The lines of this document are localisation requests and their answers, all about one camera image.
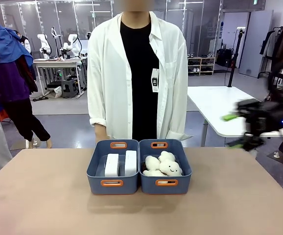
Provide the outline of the purple garment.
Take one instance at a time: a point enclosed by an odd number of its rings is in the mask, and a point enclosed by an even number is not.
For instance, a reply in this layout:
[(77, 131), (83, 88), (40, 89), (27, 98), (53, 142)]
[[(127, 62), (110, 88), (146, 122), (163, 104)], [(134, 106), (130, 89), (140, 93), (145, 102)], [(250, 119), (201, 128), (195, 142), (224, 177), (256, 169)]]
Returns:
[(15, 62), (0, 63), (0, 102), (29, 98), (29, 88)]

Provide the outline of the clothes rack with coats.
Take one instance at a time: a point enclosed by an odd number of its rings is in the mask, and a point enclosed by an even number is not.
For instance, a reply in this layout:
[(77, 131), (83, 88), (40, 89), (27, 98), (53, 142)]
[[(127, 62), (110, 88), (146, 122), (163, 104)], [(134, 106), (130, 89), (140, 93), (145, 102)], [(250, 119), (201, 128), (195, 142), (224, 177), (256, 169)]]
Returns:
[(268, 31), (259, 54), (263, 57), (262, 63), (265, 68), (258, 73), (257, 79), (262, 75), (269, 75), (274, 66), (283, 60), (283, 26)]

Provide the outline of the blue cloth on mannequin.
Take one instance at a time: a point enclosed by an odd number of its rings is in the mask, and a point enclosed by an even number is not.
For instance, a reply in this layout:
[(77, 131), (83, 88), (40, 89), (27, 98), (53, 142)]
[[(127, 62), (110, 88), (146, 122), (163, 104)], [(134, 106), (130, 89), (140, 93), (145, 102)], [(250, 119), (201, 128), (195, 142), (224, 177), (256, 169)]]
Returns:
[(0, 26), (0, 63), (14, 62), (23, 55), (29, 67), (33, 64), (33, 57), (19, 39), (14, 30)]

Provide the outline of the white cloud plush toy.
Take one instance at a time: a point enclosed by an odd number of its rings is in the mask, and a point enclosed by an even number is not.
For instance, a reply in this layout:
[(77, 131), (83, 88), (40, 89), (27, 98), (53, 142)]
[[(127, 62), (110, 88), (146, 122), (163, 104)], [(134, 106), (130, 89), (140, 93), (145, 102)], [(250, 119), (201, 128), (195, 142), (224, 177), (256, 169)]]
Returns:
[(160, 160), (153, 156), (147, 156), (142, 164), (143, 170), (154, 171), (160, 169)]
[(182, 176), (183, 171), (175, 161), (164, 160), (160, 163), (159, 170), (167, 176)]
[(147, 177), (166, 177), (166, 174), (163, 174), (160, 170), (144, 170), (143, 175)]
[(159, 161), (163, 163), (164, 161), (175, 161), (175, 156), (167, 151), (162, 151), (160, 156), (158, 157)]

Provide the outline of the black tripod stand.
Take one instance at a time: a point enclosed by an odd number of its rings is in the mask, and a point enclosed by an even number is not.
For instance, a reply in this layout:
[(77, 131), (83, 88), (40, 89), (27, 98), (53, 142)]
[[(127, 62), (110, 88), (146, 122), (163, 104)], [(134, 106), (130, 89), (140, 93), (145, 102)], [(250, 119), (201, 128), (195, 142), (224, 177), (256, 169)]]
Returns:
[(231, 72), (230, 72), (229, 83), (228, 83), (227, 87), (232, 87), (232, 81), (233, 81), (233, 76), (234, 76), (234, 72), (235, 72), (235, 68), (236, 68), (236, 61), (237, 61), (237, 57), (238, 57), (240, 42), (241, 42), (242, 36), (245, 32), (245, 29), (246, 29), (246, 27), (237, 27), (237, 31), (238, 31), (237, 45), (236, 45), (235, 53), (234, 53), (234, 56), (233, 56), (233, 59), (232, 59)]

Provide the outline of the white name badge tag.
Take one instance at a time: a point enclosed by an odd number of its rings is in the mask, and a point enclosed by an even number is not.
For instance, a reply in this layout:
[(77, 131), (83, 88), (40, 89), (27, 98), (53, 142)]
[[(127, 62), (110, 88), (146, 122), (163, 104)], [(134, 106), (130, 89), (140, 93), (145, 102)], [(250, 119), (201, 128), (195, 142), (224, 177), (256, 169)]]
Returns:
[(158, 93), (159, 92), (159, 69), (152, 69), (151, 85), (152, 85), (152, 92)]

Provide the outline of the person in white shirt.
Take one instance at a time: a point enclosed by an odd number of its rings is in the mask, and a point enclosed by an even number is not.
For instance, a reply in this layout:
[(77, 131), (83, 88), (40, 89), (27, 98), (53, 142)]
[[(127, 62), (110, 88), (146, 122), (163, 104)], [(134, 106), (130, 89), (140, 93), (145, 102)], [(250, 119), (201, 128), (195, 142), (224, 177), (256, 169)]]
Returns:
[[(88, 41), (90, 124), (109, 140), (189, 138), (187, 45), (178, 26), (153, 12), (155, 0), (118, 0), (120, 13)], [(159, 92), (152, 92), (159, 69)]]

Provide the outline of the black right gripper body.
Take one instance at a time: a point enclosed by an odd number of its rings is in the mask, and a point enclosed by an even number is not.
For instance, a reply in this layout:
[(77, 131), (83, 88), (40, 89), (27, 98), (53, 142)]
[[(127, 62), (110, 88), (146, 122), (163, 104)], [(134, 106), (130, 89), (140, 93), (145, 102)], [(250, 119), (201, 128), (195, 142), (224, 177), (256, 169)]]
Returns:
[(236, 111), (245, 118), (246, 130), (238, 144), (264, 144), (261, 134), (283, 129), (283, 100), (243, 100), (236, 104)]

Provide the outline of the wooden shoe rack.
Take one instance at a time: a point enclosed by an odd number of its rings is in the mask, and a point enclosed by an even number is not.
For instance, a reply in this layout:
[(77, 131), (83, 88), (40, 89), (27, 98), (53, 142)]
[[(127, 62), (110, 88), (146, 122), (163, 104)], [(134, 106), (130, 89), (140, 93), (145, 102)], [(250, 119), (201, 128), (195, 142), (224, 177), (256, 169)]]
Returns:
[(213, 75), (215, 57), (188, 57), (188, 75)]

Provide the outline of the person's right forearm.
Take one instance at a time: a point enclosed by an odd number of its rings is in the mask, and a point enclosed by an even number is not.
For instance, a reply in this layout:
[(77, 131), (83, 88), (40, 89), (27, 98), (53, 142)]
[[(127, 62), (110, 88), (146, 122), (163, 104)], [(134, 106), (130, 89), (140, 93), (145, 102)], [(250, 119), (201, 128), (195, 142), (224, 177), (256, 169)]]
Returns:
[(106, 127), (101, 124), (94, 125), (94, 132), (95, 132), (95, 142), (98, 143), (99, 141), (108, 140), (109, 137), (106, 132)]

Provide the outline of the white digital clock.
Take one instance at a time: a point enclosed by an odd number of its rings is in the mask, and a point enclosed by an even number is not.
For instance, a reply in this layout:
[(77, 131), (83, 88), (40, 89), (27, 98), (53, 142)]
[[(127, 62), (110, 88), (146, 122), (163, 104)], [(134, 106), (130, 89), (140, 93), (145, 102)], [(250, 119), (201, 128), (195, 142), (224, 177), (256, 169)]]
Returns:
[(137, 160), (137, 152), (135, 150), (126, 150), (124, 165), (125, 176), (130, 177), (137, 173)]
[(108, 154), (104, 169), (105, 177), (117, 177), (119, 170), (119, 154)]

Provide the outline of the white background work table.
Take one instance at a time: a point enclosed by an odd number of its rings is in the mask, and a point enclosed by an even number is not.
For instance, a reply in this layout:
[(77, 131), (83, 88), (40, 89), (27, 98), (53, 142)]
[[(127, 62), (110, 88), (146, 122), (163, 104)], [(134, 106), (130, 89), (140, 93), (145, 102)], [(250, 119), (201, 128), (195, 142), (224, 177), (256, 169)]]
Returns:
[(41, 86), (41, 92), (42, 95), (48, 94), (47, 88), (44, 88), (42, 85), (42, 78), (40, 75), (39, 69), (44, 69), (44, 68), (62, 68), (62, 69), (70, 69), (70, 68), (75, 68), (76, 70), (76, 79), (78, 83), (78, 95), (76, 95), (75, 98), (80, 98), (83, 94), (84, 91), (80, 87), (80, 75), (77, 69), (78, 65), (81, 65), (83, 61), (85, 61), (87, 57), (74, 57), (71, 59), (34, 59), (33, 64), (35, 64), (36, 69), (37, 69), (37, 75), (39, 79), (39, 84)]

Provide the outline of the black utility cart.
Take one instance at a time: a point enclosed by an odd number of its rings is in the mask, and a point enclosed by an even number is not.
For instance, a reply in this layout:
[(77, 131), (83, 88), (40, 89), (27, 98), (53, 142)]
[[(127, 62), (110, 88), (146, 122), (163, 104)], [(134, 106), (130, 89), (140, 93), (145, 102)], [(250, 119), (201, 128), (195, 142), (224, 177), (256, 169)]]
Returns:
[(283, 95), (283, 73), (279, 72), (272, 76), (272, 72), (267, 72), (267, 90), (268, 95), (265, 97), (264, 101), (272, 101), (275, 99), (275, 94), (272, 92), (272, 88), (277, 90)]

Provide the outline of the white side table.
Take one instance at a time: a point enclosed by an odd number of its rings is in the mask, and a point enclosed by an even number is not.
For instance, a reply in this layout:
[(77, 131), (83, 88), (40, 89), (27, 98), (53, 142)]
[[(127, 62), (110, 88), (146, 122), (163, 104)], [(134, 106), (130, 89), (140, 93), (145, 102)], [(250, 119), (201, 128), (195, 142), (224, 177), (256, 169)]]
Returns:
[[(244, 118), (238, 117), (225, 122), (221, 117), (232, 113), (237, 102), (255, 98), (236, 87), (226, 86), (189, 87), (188, 96), (204, 117), (201, 146), (205, 146), (209, 126), (219, 136), (225, 138), (235, 138), (237, 140), (244, 134)], [(268, 138), (272, 137), (280, 136), (274, 133)]]

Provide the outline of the grey plastic stool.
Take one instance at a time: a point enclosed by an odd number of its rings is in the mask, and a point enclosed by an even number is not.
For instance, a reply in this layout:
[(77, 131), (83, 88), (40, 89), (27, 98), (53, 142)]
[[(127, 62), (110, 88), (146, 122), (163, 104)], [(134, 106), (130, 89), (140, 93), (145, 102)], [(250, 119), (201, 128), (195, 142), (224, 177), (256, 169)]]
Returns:
[(74, 98), (78, 92), (74, 80), (61, 81), (62, 98)]

